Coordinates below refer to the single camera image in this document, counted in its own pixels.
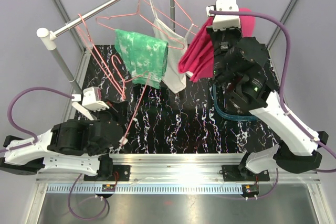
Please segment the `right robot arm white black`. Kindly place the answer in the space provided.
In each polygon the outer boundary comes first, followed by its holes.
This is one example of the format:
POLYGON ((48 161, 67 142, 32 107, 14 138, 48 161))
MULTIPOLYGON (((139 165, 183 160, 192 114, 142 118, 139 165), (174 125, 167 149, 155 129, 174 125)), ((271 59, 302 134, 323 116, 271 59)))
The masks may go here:
POLYGON ((269 59, 265 44, 255 37, 243 37, 237 27, 216 30, 207 26, 206 32, 214 46, 214 85, 227 86, 226 99, 267 124, 281 139, 271 148, 246 153, 227 174, 253 180, 263 171, 278 167, 294 174, 317 170, 322 161, 317 142, 325 144, 329 136, 312 130, 281 105, 273 82, 264 75, 269 59))

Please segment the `green tie-dye trousers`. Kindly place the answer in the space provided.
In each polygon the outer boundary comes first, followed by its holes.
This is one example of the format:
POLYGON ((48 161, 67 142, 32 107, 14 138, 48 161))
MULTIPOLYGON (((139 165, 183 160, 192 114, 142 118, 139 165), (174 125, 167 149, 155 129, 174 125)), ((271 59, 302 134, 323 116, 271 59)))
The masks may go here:
POLYGON ((114 46, 123 60, 134 84, 160 88, 165 75, 168 42, 145 34, 121 29, 115 30, 114 46))

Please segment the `pink hanger of black trousers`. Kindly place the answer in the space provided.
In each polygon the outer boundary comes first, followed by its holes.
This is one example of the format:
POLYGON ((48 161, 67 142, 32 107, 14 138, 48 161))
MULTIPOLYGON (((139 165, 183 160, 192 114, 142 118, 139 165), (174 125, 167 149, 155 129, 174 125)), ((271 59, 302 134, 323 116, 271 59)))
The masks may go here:
POLYGON ((105 74, 105 76, 107 77, 107 79, 111 82, 111 84, 114 86, 115 90, 117 91, 117 93, 121 96, 121 101, 125 101, 126 99, 126 96, 124 94, 124 89, 122 89, 120 87, 120 85, 118 84, 118 82, 116 81, 116 79, 114 78, 110 68, 108 67, 107 65, 107 62, 104 60, 103 56, 101 55, 101 53, 99 52, 99 50, 97 49, 97 47, 95 46, 92 38, 91 38, 91 35, 90 35, 90 32, 89 32, 89 29, 88 29, 88 26, 84 20, 84 18, 82 17, 81 14, 77 14, 77 16, 80 18, 80 20, 82 21, 85 29, 86 29, 86 33, 87 33, 87 38, 88 38, 88 41, 91 43, 92 45, 92 50, 94 50, 96 52, 96 54, 98 55, 99 57, 99 60, 97 59, 96 56, 94 56, 96 62, 98 63, 99 67, 102 69, 103 73, 105 74))

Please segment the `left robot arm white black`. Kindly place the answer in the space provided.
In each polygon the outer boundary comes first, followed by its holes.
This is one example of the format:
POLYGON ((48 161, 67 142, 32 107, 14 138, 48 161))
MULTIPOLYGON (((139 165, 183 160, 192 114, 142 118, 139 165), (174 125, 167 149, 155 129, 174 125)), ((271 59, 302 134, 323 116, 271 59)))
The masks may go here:
POLYGON ((52 170, 84 174, 90 181, 109 180, 114 173, 109 151, 119 147, 126 132, 128 102, 106 105, 95 113, 96 120, 69 119, 39 135, 37 143, 7 136, 1 170, 15 175, 52 170))

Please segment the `magenta trousers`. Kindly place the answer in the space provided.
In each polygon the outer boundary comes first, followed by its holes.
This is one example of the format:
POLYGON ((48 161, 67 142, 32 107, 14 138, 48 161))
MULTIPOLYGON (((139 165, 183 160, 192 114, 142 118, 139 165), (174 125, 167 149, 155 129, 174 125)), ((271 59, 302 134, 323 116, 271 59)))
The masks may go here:
POLYGON ((256 24, 256 19, 252 16, 240 16, 239 30, 226 30, 224 35, 222 31, 213 31, 210 35, 206 28, 211 26, 214 16, 209 17, 202 25, 200 31, 189 45, 187 51, 178 63, 179 73, 191 72, 193 75, 190 81, 197 83, 201 79, 212 78, 214 71, 214 57, 216 49, 213 46, 212 38, 217 35, 219 43, 227 42, 229 46, 235 45, 243 37, 251 37, 256 24))

